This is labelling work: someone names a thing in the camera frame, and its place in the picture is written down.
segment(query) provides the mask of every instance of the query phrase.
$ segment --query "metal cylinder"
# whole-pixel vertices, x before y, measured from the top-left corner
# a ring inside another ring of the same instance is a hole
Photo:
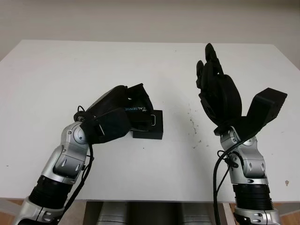
[[[126,225],[128,224],[127,202],[104,202],[97,225]]]

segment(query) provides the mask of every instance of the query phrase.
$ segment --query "table surface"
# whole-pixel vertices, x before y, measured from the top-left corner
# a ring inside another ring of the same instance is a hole
[[[273,45],[214,44],[234,80],[245,115],[267,87],[288,93],[279,116],[257,135],[274,201],[299,201],[300,71]],[[77,106],[88,108],[114,86],[144,83],[164,113],[163,140],[94,145],[95,161],[78,199],[212,201],[221,150],[200,104],[195,66],[205,44],[24,40],[0,62],[0,197],[24,198]],[[219,169],[220,180],[226,170]],[[229,177],[219,201],[234,201]]]

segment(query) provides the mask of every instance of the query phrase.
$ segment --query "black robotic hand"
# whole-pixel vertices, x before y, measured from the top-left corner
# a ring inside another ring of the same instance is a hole
[[[78,111],[75,121],[89,144],[105,143],[125,136],[130,130],[148,131],[153,106],[143,84],[119,85],[106,92],[88,110]]]
[[[240,139],[255,136],[267,123],[275,119],[287,94],[267,88],[252,100],[247,116],[242,116],[242,101],[232,78],[223,73],[213,46],[205,47],[206,64],[199,61],[196,66],[197,88],[207,116],[218,127],[215,135],[234,127]]]

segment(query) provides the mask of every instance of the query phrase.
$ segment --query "floor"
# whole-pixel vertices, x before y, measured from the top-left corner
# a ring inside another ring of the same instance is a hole
[[[22,200],[11,200],[12,202],[21,205]],[[85,202],[77,201],[72,204],[70,209],[62,218],[60,225],[82,225],[85,211]],[[14,217],[0,212],[0,224],[11,225]],[[281,225],[300,225],[300,212],[296,212],[290,215],[281,217]]]
[[[23,200],[11,200],[12,202],[22,205]],[[60,225],[82,225],[85,211],[85,202],[77,201],[72,204],[69,210],[60,221]],[[11,225],[14,216],[0,212],[0,224]]]

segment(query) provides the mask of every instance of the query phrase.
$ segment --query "robotic hand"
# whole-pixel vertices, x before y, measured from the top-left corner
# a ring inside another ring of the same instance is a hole
[[[207,116],[218,126],[215,135],[220,136],[223,154],[216,162],[213,174],[213,197],[216,224],[220,224],[217,195],[217,170],[226,157],[231,183],[235,192],[234,216],[240,225],[279,225],[278,211],[273,208],[269,196],[265,161],[257,149],[255,135],[275,119],[287,94],[271,88],[258,93],[252,100],[247,116],[241,116],[240,94],[231,77],[223,73],[216,52],[211,44],[205,47],[206,64],[199,61],[197,88]]]
[[[58,224],[90,172],[92,145],[123,137],[130,130],[149,131],[153,106],[143,84],[117,86],[100,97],[87,111],[79,106],[75,122],[64,128],[60,145],[50,156],[37,185],[22,205],[13,225]],[[84,165],[90,149],[90,160]],[[80,171],[82,180],[65,205]]]

